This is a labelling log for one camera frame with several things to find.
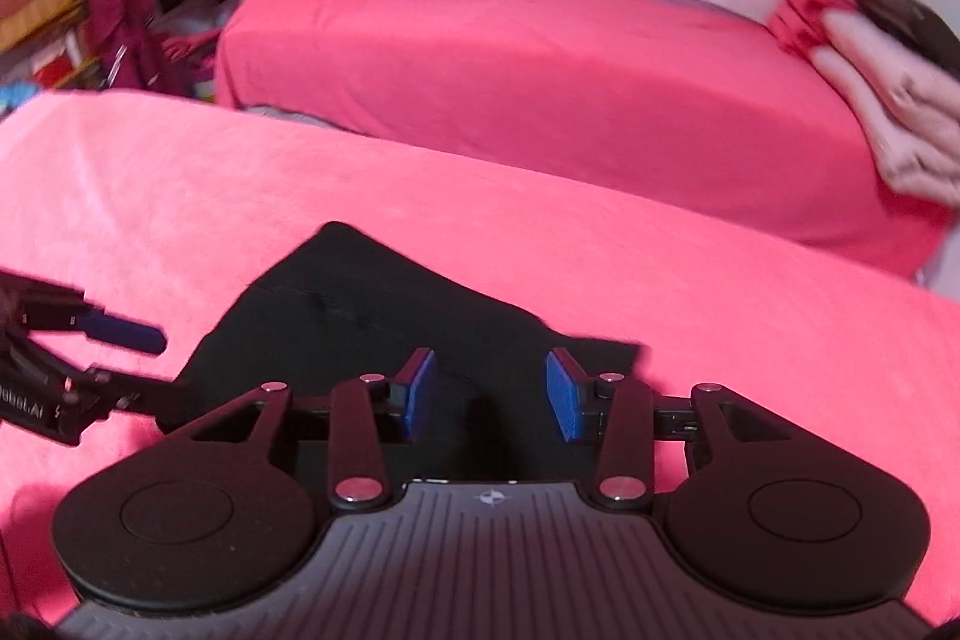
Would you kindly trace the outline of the red bed sheet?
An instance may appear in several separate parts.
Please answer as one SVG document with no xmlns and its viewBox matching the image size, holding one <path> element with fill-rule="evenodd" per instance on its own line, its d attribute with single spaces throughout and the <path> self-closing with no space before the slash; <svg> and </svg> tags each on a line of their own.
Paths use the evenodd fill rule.
<svg viewBox="0 0 960 640">
<path fill-rule="evenodd" d="M 218 103 L 600 185 L 913 276 L 950 209 L 890 190 L 765 29 L 664 0 L 242 0 Z"/>
</svg>

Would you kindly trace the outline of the black garment on quilt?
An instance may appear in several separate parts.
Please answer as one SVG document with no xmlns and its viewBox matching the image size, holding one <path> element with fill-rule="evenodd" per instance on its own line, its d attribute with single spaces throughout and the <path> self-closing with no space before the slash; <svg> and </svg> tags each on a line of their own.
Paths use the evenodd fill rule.
<svg viewBox="0 0 960 640">
<path fill-rule="evenodd" d="M 958 35 L 939 14 L 918 0 L 854 0 L 874 25 L 957 78 Z"/>
</svg>

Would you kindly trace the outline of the hanging maroon clothes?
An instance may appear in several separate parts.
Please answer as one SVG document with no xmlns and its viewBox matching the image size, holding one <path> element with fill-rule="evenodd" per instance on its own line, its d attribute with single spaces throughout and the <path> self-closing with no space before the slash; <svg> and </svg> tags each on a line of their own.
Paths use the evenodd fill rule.
<svg viewBox="0 0 960 640">
<path fill-rule="evenodd" d="M 88 0 L 86 40 L 101 88 L 213 99 L 220 31 L 179 35 L 156 28 L 156 0 Z"/>
</svg>

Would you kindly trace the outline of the wooden shelf with clutter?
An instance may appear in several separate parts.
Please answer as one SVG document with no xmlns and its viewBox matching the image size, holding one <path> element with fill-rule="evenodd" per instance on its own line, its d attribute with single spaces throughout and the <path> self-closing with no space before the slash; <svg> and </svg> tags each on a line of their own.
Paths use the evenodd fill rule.
<svg viewBox="0 0 960 640">
<path fill-rule="evenodd" d="M 91 64 L 86 43 L 88 0 L 3 0 L 2 85 L 57 89 Z"/>
</svg>

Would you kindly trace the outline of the folded pink quilt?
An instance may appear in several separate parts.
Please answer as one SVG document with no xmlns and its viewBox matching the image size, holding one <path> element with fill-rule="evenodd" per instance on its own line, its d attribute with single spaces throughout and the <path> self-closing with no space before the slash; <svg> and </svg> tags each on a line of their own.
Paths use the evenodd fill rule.
<svg viewBox="0 0 960 640">
<path fill-rule="evenodd" d="M 830 8 L 822 28 L 827 42 L 809 60 L 853 111 L 878 177 L 900 195 L 957 208 L 957 78 L 862 14 Z"/>
</svg>

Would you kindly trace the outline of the black pants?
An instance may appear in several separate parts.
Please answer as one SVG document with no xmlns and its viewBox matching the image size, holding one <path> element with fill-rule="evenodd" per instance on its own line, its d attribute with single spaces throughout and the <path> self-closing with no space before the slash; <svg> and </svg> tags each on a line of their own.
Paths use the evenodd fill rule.
<svg viewBox="0 0 960 640">
<path fill-rule="evenodd" d="M 304 398 L 368 372 L 392 375 L 418 347 L 436 356 L 438 386 L 410 468 L 462 482 L 587 470 L 589 453 L 565 442 L 548 403 L 545 357 L 563 347 L 591 374 L 628 374 L 641 354 L 636 342 L 556 333 L 329 223 L 252 281 L 199 342 L 176 378 L 189 398 L 158 427 L 176 431 L 268 380 Z"/>
</svg>

